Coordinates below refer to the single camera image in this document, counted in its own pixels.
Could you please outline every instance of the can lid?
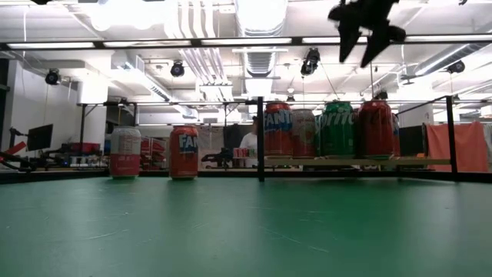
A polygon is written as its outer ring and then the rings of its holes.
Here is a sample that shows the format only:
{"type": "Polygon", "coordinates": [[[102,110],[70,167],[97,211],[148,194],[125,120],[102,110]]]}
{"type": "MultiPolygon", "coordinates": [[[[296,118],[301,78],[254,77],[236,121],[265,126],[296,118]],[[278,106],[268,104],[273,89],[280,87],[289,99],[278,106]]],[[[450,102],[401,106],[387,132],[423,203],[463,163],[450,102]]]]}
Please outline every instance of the can lid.
{"type": "Polygon", "coordinates": [[[303,112],[303,111],[312,112],[313,110],[311,110],[310,108],[296,108],[296,109],[293,109],[292,111],[293,112],[303,112]]]}

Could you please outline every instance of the metal post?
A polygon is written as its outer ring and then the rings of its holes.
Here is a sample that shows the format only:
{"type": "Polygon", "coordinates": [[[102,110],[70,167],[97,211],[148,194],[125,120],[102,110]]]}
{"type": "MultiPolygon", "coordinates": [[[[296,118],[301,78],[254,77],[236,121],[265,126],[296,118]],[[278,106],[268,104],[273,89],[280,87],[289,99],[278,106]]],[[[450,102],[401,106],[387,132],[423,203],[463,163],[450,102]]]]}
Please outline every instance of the metal post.
{"type": "Polygon", "coordinates": [[[138,125],[137,114],[138,114],[137,103],[133,103],[133,126],[134,127],[138,125]]]}
{"type": "Polygon", "coordinates": [[[449,154],[451,161],[451,172],[456,180],[458,167],[456,161],[456,142],[454,139],[454,119],[453,119],[453,96],[446,96],[446,112],[447,112],[447,133],[449,136],[449,154]]]}
{"type": "Polygon", "coordinates": [[[264,126],[263,126],[263,97],[258,97],[257,103],[257,144],[258,144],[258,180],[264,182],[264,126]]]}
{"type": "Polygon", "coordinates": [[[82,157],[82,144],[84,144],[84,127],[85,127],[85,108],[87,104],[82,105],[82,120],[80,122],[80,149],[78,150],[78,155],[82,157]]]}

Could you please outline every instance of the orange curtain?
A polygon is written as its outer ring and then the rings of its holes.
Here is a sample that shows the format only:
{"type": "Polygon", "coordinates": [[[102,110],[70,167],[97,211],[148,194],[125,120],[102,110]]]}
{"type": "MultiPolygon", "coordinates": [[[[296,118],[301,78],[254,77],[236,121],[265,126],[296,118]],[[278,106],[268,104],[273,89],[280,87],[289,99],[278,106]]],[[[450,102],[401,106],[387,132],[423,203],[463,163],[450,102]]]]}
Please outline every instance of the orange curtain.
{"type": "MultiPolygon", "coordinates": [[[[479,122],[454,126],[456,158],[459,172],[487,172],[487,144],[484,127],[479,122]]],[[[429,158],[449,159],[447,124],[427,125],[429,158]]],[[[450,172],[450,165],[430,165],[430,169],[450,172]]]]}

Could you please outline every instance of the sprite can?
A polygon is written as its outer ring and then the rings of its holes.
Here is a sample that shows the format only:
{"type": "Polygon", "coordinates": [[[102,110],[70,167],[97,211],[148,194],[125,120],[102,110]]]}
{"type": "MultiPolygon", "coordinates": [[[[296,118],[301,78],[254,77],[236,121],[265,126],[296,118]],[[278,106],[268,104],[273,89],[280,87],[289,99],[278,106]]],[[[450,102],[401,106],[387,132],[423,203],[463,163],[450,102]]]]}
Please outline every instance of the sprite can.
{"type": "Polygon", "coordinates": [[[320,119],[323,156],[352,158],[354,156],[354,110],[350,102],[331,102],[324,107],[320,119]]]}
{"type": "Polygon", "coordinates": [[[314,117],[314,150],[316,151],[316,156],[321,157],[321,128],[320,128],[321,115],[316,115],[314,117]]]}

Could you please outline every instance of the green tabletop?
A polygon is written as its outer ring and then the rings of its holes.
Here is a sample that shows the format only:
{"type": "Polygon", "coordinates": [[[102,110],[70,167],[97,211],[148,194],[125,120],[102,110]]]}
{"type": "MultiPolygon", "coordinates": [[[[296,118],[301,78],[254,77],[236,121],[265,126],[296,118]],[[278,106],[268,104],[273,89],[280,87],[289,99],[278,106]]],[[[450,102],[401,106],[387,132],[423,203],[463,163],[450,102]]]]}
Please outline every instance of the green tabletop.
{"type": "Polygon", "coordinates": [[[0,276],[492,276],[492,185],[0,185],[0,276]]]}

